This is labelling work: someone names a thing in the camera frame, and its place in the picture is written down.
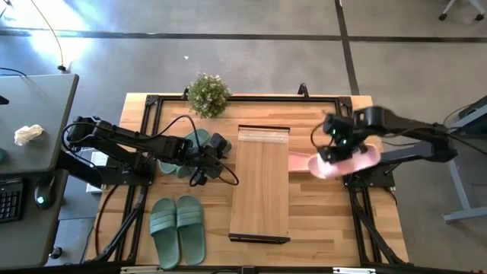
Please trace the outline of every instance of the black cable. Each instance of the black cable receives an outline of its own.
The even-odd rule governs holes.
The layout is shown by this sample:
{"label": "black cable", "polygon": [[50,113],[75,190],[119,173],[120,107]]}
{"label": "black cable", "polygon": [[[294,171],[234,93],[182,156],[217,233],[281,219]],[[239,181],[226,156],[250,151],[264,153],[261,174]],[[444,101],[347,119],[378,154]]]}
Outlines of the black cable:
{"label": "black cable", "polygon": [[457,108],[456,110],[452,111],[450,114],[448,114],[444,120],[443,120],[443,123],[442,125],[445,126],[445,123],[447,122],[448,118],[450,118],[452,115],[454,115],[456,112],[464,109],[464,108],[467,108],[467,107],[470,107],[472,104],[467,104],[466,106],[463,106],[463,107],[460,107],[460,108]]}
{"label": "black cable", "polygon": [[6,10],[7,10],[7,8],[4,8],[3,11],[0,13],[0,19],[2,19],[2,16],[3,16],[3,14],[5,13]]}
{"label": "black cable", "polygon": [[18,71],[17,69],[13,69],[13,68],[0,68],[0,69],[3,69],[3,70],[8,70],[10,72],[17,72],[17,73],[20,73],[22,74],[23,76],[27,77],[27,75],[21,71]]}
{"label": "black cable", "polygon": [[394,138],[394,137],[397,137],[398,135],[403,135],[404,133],[407,133],[407,132],[412,132],[412,131],[415,131],[415,130],[418,130],[418,129],[430,129],[430,130],[434,130],[436,132],[439,132],[439,133],[442,133],[442,134],[445,134],[445,135],[448,135],[450,136],[452,139],[455,139],[457,140],[458,142],[461,142],[475,150],[477,150],[478,152],[484,154],[484,155],[487,155],[487,151],[483,151],[482,149],[480,148],[477,148],[475,145],[472,145],[471,143],[469,142],[466,142],[464,140],[462,140],[460,137],[454,135],[454,134],[451,134],[449,133],[448,131],[445,131],[443,129],[440,129],[440,128],[437,128],[437,127],[433,127],[433,126],[430,126],[430,127],[418,127],[418,128],[414,128],[414,129],[407,129],[407,130],[404,130],[402,132],[399,132],[399,133],[395,133],[395,134],[392,134],[392,135],[385,135],[383,136],[383,138]]}
{"label": "black cable", "polygon": [[[163,130],[162,130],[161,132],[159,132],[158,134],[156,134],[156,135],[152,135],[152,136],[149,136],[149,137],[138,137],[138,140],[142,140],[142,141],[143,141],[143,140],[150,140],[150,139],[155,139],[155,138],[157,138],[158,136],[163,135],[163,134],[164,134],[164,133],[165,133],[165,132],[166,132],[166,131],[167,131],[167,130],[168,130],[168,129],[169,129],[169,128],[170,128],[170,127],[171,127],[171,126],[172,126],[172,125],[173,125],[173,124],[174,124],[174,123],[177,121],[177,120],[179,120],[179,119],[181,119],[181,118],[187,118],[187,119],[188,119],[188,120],[191,122],[191,127],[193,128],[193,133],[194,133],[194,135],[195,135],[196,145],[198,145],[198,150],[199,150],[200,152],[204,153],[205,155],[208,155],[208,156],[212,157],[213,159],[215,159],[215,160],[216,160],[216,161],[217,161],[219,164],[221,164],[221,166],[222,166],[224,169],[228,170],[228,171],[231,173],[231,175],[232,175],[232,176],[235,178],[235,180],[236,180],[237,182],[236,182],[236,183],[230,183],[230,182],[229,182],[229,181],[227,181],[227,180],[222,180],[222,181],[223,181],[223,182],[225,182],[225,183],[228,183],[228,184],[230,184],[230,185],[232,185],[232,186],[236,186],[236,185],[238,185],[238,184],[240,183],[240,181],[238,180],[237,175],[236,175],[236,174],[235,174],[235,173],[234,173],[234,172],[233,172],[233,171],[232,171],[232,170],[231,170],[229,167],[227,167],[225,164],[223,164],[223,163],[220,161],[220,159],[218,159],[217,157],[215,157],[215,156],[213,156],[213,155],[211,155],[211,154],[208,154],[208,153],[206,153],[206,152],[204,152],[204,151],[203,151],[203,149],[202,149],[202,147],[201,147],[201,145],[200,145],[200,143],[199,143],[198,134],[196,133],[196,126],[195,126],[195,123],[194,123],[194,121],[193,121],[193,118],[191,118],[191,116],[189,116],[189,115],[181,115],[181,116],[178,116],[178,117],[177,117],[176,119],[174,119],[174,120],[173,120],[171,123],[169,123],[169,125],[167,125],[165,129],[163,129]],[[101,127],[101,126],[98,126],[98,125],[94,125],[94,124],[92,124],[92,123],[88,123],[88,122],[74,122],[74,123],[71,123],[71,124],[67,125],[67,126],[66,126],[66,127],[63,129],[63,130],[62,130],[62,136],[64,136],[65,132],[66,132],[66,131],[67,131],[67,130],[70,128],[70,127],[72,127],[72,126],[76,126],[76,125],[93,126],[93,127],[95,127],[95,128],[98,128],[98,129],[102,129],[102,130],[107,130],[107,131],[110,131],[109,129],[106,129],[106,128]],[[74,154],[74,151],[73,151],[72,149],[70,149],[70,148],[69,148],[69,147],[66,145],[65,140],[64,140],[64,137],[62,138],[62,142],[61,142],[61,143],[62,143],[62,146],[63,146],[63,147],[66,149],[66,150],[68,150],[68,151],[70,151],[72,154]],[[81,158],[81,157],[79,157],[79,158],[80,158],[80,159],[82,159],[83,161],[86,161],[86,162],[88,162],[88,163],[90,163],[90,164],[93,164],[93,163],[91,163],[90,161],[88,161],[87,159],[84,159],[84,158]]]}
{"label": "black cable", "polygon": [[230,273],[240,274],[239,269],[220,269],[220,270],[213,271],[210,274],[218,274],[218,273],[222,273],[222,272],[230,272]]}
{"label": "black cable", "polygon": [[[215,156],[213,156],[213,155],[211,155],[211,154],[209,154],[209,153],[206,153],[205,151],[203,151],[203,150],[202,150],[202,147],[201,147],[201,145],[199,144],[199,140],[198,140],[198,134],[197,134],[197,132],[196,132],[196,126],[195,126],[195,122],[193,121],[193,118],[191,118],[191,116],[189,116],[189,115],[181,115],[181,116],[178,116],[178,117],[177,117],[176,119],[174,119],[174,120],[173,120],[171,123],[169,123],[169,125],[167,125],[165,129],[163,129],[163,130],[162,130],[161,132],[159,132],[158,134],[153,135],[153,136],[150,136],[150,137],[147,137],[147,138],[140,138],[140,139],[141,139],[141,140],[149,140],[149,139],[154,139],[154,138],[156,138],[156,137],[158,137],[158,136],[160,136],[160,135],[164,134],[164,133],[165,133],[165,132],[166,132],[166,131],[167,131],[167,130],[168,130],[168,129],[169,129],[169,128],[170,128],[170,127],[171,127],[171,126],[172,126],[172,125],[173,125],[173,124],[174,124],[174,123],[177,121],[177,120],[179,120],[179,119],[181,119],[181,118],[187,118],[187,119],[189,120],[189,122],[191,123],[191,127],[193,128],[193,133],[194,133],[194,135],[195,135],[195,139],[196,139],[196,145],[198,145],[198,149],[199,149],[199,150],[200,150],[202,153],[204,153],[205,155],[208,155],[209,157],[211,157],[211,158],[213,158],[215,161],[217,161],[219,164],[221,164],[221,166],[222,166],[224,169],[228,170],[228,171],[231,173],[231,175],[232,175],[232,176],[235,178],[236,183],[231,183],[231,182],[229,182],[229,181],[227,181],[227,180],[224,180],[224,179],[223,179],[223,178],[221,178],[221,177],[218,177],[218,178],[220,178],[220,180],[222,180],[224,183],[228,183],[228,184],[230,184],[230,185],[232,185],[232,186],[236,186],[236,185],[238,185],[238,184],[240,183],[240,181],[238,180],[237,175],[236,175],[236,174],[235,174],[235,173],[234,173],[234,172],[233,172],[233,171],[232,171],[232,170],[231,170],[229,167],[227,167],[225,164],[223,164],[223,163],[220,161],[220,159],[218,159],[217,157],[215,157]],[[189,179],[189,185],[191,185],[191,182],[193,181],[194,177],[196,176],[195,174],[193,174],[193,176],[191,176],[191,179]]]}
{"label": "black cable", "polygon": [[384,175],[386,175],[386,176],[387,176],[389,173],[393,172],[393,171],[394,171],[394,170],[395,170],[395,169],[396,169],[398,166],[400,166],[401,164],[402,164],[402,163],[393,164],[393,166],[392,166],[390,169],[388,169],[388,170],[384,171]]}
{"label": "black cable", "polygon": [[312,145],[313,145],[313,147],[315,147],[315,148],[318,148],[318,145],[317,145],[317,144],[314,142],[313,135],[314,135],[314,133],[317,131],[317,129],[319,129],[321,126],[323,126],[323,124],[324,124],[324,123],[325,123],[325,122],[321,122],[321,123],[317,124],[317,125],[316,125],[316,126],[313,128],[313,130],[311,130],[311,134],[310,134],[310,140],[311,140],[311,144],[312,144]]}
{"label": "black cable", "polygon": [[454,134],[451,134],[451,133],[449,133],[449,132],[443,132],[443,133],[444,133],[444,134],[446,134],[446,135],[448,135],[448,136],[450,136],[451,138],[453,138],[453,139],[457,140],[458,142],[461,142],[461,143],[463,143],[464,145],[469,146],[469,147],[471,147],[471,148],[473,148],[473,149],[477,150],[478,152],[482,153],[483,155],[487,155],[487,151],[484,151],[484,150],[482,150],[482,149],[480,149],[480,148],[476,147],[475,145],[472,145],[471,143],[469,143],[469,142],[466,142],[466,141],[462,140],[460,137],[458,137],[458,136],[456,136],[456,135],[454,135]]}
{"label": "black cable", "polygon": [[98,212],[98,218],[97,218],[97,223],[94,226],[94,252],[98,255],[100,255],[100,248],[98,246],[98,230],[100,229],[100,220],[101,216],[103,214],[103,211],[105,210],[105,206],[107,205],[108,200],[112,196],[112,194],[115,192],[115,190],[119,187],[119,185],[114,186],[107,194],[107,197],[101,204],[100,212]]}
{"label": "black cable", "polygon": [[384,189],[390,193],[390,195],[394,198],[394,202],[396,203],[396,206],[397,206],[397,198],[396,198],[396,195],[388,188],[388,187],[384,187]]}
{"label": "black cable", "polygon": [[196,168],[195,172],[193,173],[193,175],[191,175],[190,179],[189,179],[189,186],[196,186],[197,183],[193,183],[193,180],[195,179],[196,175],[198,175],[198,172],[199,172],[199,168]]}
{"label": "black cable", "polygon": [[386,141],[382,141],[384,144],[388,144],[388,145],[392,145],[392,146],[407,146],[407,145],[416,145],[417,143],[419,142],[410,142],[410,143],[406,143],[406,144],[393,144],[391,142],[386,142]]}
{"label": "black cable", "polygon": [[81,255],[81,259],[79,263],[83,263],[84,256],[86,256],[86,249],[88,248],[88,243],[90,241],[91,232],[93,232],[94,226],[91,227],[90,232],[88,232],[88,236],[86,237],[86,244],[84,244],[83,254]]}
{"label": "black cable", "polygon": [[64,66],[64,56],[62,55],[62,48],[61,48],[61,43],[59,43],[59,39],[56,35],[56,32],[53,30],[53,28],[51,27],[51,24],[49,24],[48,20],[44,17],[44,14],[40,11],[40,9],[37,7],[36,3],[34,3],[33,0],[30,0],[30,2],[32,2],[32,5],[34,7],[36,7],[37,11],[39,12],[40,16],[43,17],[44,21],[46,22],[46,24],[49,26],[49,29],[53,32],[53,35],[54,35],[54,38],[56,38],[56,42],[58,43],[58,47],[59,47],[59,54],[61,55],[61,65],[58,67],[58,69],[62,72],[64,72],[66,70],[65,66]]}

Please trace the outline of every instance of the computer mouse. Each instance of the computer mouse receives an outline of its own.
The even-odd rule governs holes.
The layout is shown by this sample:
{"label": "computer mouse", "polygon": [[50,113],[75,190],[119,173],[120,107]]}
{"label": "computer mouse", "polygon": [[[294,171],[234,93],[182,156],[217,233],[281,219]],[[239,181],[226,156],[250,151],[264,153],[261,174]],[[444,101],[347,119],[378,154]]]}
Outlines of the computer mouse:
{"label": "computer mouse", "polygon": [[37,181],[36,188],[33,195],[38,209],[46,210],[53,206],[56,201],[55,185],[56,180],[53,172],[48,172],[39,181]]}

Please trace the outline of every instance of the crumpled tissue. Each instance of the crumpled tissue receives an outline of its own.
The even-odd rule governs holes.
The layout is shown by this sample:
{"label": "crumpled tissue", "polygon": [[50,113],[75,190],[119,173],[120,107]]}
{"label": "crumpled tissue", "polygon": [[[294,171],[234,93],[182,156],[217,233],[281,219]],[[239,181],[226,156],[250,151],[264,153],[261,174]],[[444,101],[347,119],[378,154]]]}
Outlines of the crumpled tissue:
{"label": "crumpled tissue", "polygon": [[30,140],[41,135],[43,131],[44,129],[41,128],[39,125],[22,126],[15,132],[14,143],[16,145],[25,145]]}

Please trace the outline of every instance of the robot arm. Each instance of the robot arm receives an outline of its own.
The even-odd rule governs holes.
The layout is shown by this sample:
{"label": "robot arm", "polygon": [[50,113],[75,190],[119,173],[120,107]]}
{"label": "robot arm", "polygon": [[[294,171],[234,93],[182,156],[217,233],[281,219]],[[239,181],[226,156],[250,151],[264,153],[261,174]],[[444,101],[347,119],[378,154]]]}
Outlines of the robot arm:
{"label": "robot arm", "polygon": [[384,107],[356,110],[352,117],[329,113],[323,131],[332,136],[335,146],[318,148],[318,152],[331,164],[347,160],[357,151],[365,152],[364,140],[370,135],[403,135],[423,141],[411,148],[383,153],[379,165],[417,159],[446,162],[457,155],[444,126],[402,118]]}
{"label": "robot arm", "polygon": [[[204,185],[207,177],[217,178],[224,169],[219,159],[227,141],[218,133],[211,144],[193,147],[191,140],[169,135],[148,136],[112,125],[97,117],[76,117],[66,140],[67,149],[77,152],[82,148],[95,148],[118,161],[123,173],[153,176],[154,160],[179,166],[195,167],[191,181]],[[121,145],[135,148],[127,151]]]}

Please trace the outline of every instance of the gray floor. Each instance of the gray floor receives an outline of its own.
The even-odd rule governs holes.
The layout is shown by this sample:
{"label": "gray floor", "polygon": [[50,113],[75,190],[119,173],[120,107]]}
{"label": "gray floor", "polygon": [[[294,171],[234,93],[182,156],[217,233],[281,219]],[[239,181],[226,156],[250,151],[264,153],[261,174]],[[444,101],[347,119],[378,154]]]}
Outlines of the gray floor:
{"label": "gray floor", "polygon": [[[28,1],[14,1],[0,26],[45,28]],[[339,35],[333,0],[88,1],[37,0],[54,28],[124,33],[253,33]],[[466,1],[438,21],[447,0],[342,0],[351,36],[487,37],[487,21]],[[49,32],[0,37],[0,65],[30,75],[58,73],[59,52]],[[163,40],[62,38],[65,63],[80,75],[72,117],[119,122],[128,92],[181,92],[198,72],[219,74],[233,92],[351,94],[340,41]],[[485,95],[487,43],[351,42],[360,94],[399,115],[443,121]],[[484,180],[480,172],[477,178]],[[411,262],[448,269],[487,269],[487,218],[446,225],[460,209],[443,164],[403,164],[394,171],[399,214]],[[486,204],[486,186],[477,188]],[[70,231],[88,235],[97,197],[70,179],[56,244],[79,261],[84,249]]]}

